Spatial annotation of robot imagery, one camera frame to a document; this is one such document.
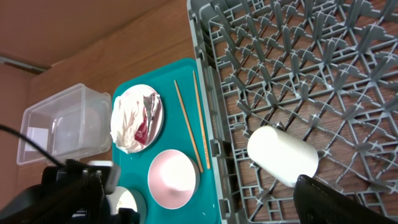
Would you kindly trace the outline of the white cup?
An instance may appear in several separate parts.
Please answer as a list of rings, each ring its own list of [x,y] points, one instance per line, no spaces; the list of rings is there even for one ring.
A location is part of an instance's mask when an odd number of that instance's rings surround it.
[[[294,187],[302,174],[313,177],[318,169],[318,153],[311,144],[272,126],[255,130],[247,151],[250,159],[288,187]]]

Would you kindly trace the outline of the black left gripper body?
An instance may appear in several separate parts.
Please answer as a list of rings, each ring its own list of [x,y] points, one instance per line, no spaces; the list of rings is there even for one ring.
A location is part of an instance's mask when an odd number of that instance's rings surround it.
[[[111,223],[112,162],[67,160],[1,210],[1,223]]]

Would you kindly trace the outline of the grey bowl with rice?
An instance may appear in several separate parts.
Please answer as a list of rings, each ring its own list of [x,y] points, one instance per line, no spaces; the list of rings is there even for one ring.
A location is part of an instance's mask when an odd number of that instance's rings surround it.
[[[118,214],[121,208],[131,208],[139,214],[139,224],[145,224],[147,206],[140,192],[117,186],[114,192],[107,195],[106,198],[112,215]]]

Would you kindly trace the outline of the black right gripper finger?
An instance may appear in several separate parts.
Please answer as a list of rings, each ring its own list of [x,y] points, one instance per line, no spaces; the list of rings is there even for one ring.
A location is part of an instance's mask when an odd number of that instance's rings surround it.
[[[301,224],[395,223],[307,175],[297,178],[294,205]]]

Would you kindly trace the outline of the pink bowl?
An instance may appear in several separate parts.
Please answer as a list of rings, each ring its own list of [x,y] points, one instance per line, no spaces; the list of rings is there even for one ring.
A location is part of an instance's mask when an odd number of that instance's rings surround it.
[[[183,152],[168,149],[156,155],[151,162],[147,183],[157,204],[176,210],[185,206],[198,190],[200,170]]]

